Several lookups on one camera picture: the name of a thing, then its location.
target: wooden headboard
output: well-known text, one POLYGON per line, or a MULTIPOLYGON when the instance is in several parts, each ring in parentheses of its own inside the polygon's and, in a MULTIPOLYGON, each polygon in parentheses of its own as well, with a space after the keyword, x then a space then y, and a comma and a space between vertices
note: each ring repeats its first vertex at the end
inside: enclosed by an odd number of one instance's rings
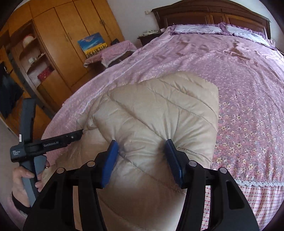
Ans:
POLYGON ((173 24, 218 24, 225 22, 263 32, 268 39, 270 21, 229 0, 182 0, 153 9, 160 29, 173 24))

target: wall socket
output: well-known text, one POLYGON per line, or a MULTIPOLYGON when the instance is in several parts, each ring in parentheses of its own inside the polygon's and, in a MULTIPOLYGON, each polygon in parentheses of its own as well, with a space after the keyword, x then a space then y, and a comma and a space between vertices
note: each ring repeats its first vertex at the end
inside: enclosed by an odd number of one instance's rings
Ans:
POLYGON ((151 12, 152 12, 151 10, 147 10, 147 11, 145 11, 145 14, 149 15, 149 14, 151 14, 151 12))

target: painting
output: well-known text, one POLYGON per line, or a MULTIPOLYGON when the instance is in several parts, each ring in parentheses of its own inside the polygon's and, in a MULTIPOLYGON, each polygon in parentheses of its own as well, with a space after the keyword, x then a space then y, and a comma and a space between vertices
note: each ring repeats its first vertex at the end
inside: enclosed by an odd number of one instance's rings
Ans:
POLYGON ((87 58, 90 58, 95 54, 98 54, 101 50, 107 48, 107 44, 100 33, 92 34, 84 39, 79 40, 78 43, 87 58))

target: dark jacket hanging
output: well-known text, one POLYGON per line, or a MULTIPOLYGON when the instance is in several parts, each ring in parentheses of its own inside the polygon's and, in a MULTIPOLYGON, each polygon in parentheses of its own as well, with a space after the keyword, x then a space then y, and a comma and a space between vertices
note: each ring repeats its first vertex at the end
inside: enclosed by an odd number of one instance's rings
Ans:
POLYGON ((12 112, 23 92, 6 72, 4 62, 0 63, 0 112, 5 119, 12 112))

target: pink tablecloth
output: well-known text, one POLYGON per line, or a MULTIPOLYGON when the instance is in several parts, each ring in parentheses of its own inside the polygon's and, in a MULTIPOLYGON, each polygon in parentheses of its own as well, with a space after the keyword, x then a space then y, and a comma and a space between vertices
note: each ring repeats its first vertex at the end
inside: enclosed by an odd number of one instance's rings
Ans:
MULTIPOLYGON (((101 94, 176 71, 194 72, 218 86, 212 169, 229 169, 263 229, 284 199, 284 57, 278 51, 233 36, 167 31, 81 87, 43 138, 74 131, 76 120, 101 94)), ((48 160, 54 163, 62 151, 48 153, 48 160)), ((208 217, 205 213, 204 225, 208 217)))
POLYGON ((100 53, 86 59, 84 63, 84 67, 87 67, 91 63, 101 61, 105 67, 108 67, 114 60, 123 56, 126 52, 132 51, 135 52, 137 50, 136 46, 130 41, 126 40, 115 45, 112 45, 100 53))

